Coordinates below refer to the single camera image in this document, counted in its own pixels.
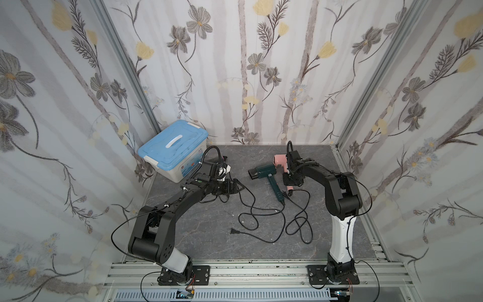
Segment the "pink hair dryer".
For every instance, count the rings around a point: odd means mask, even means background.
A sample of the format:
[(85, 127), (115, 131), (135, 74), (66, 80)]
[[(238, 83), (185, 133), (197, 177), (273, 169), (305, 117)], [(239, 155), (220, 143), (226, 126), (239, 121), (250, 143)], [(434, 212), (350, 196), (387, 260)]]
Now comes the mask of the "pink hair dryer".
[[(283, 176), (289, 176), (289, 167), (288, 167), (288, 160), (286, 155), (278, 154), (274, 156), (274, 165), (276, 168), (282, 167), (283, 168)], [(290, 196), (293, 193), (293, 186), (286, 185), (286, 189), (288, 195)]]

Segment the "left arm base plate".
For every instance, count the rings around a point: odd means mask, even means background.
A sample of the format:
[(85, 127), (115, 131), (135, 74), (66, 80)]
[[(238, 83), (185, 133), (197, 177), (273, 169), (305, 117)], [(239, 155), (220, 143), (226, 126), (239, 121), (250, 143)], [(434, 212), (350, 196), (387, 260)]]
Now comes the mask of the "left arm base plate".
[(176, 273), (163, 268), (157, 282), (160, 286), (207, 286), (210, 281), (210, 266), (188, 265), (183, 273)]

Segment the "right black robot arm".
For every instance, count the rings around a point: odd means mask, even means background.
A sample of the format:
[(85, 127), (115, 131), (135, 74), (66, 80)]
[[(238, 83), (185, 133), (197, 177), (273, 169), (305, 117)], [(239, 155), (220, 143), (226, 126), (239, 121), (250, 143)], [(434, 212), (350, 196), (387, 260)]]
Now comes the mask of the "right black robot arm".
[(332, 244), (327, 257), (325, 276), (333, 283), (342, 283), (354, 276), (353, 229), (359, 216), (362, 200), (358, 184), (350, 172), (331, 171), (311, 159), (304, 159), (294, 150), (293, 143), (286, 148), (286, 186), (300, 187), (308, 177), (325, 189), (325, 205), (332, 216)]

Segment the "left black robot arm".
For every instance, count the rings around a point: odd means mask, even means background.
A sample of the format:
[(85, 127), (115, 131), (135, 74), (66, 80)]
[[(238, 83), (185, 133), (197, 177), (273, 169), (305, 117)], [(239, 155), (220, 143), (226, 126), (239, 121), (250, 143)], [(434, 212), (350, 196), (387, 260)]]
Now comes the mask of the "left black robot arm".
[(187, 210), (206, 196), (231, 196), (242, 188), (229, 177), (230, 167), (217, 146), (208, 147), (201, 162), (181, 190), (157, 206), (144, 206), (136, 217), (128, 243), (132, 257), (160, 266), (161, 286), (191, 285), (196, 282), (192, 259), (175, 247), (176, 223)]

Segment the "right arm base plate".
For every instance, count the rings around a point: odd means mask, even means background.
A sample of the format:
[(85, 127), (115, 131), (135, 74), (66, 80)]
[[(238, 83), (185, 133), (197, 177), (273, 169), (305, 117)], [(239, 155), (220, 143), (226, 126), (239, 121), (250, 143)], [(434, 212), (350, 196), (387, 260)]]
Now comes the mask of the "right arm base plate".
[(313, 286), (358, 285), (360, 279), (352, 266), (310, 265), (307, 266), (309, 284)]

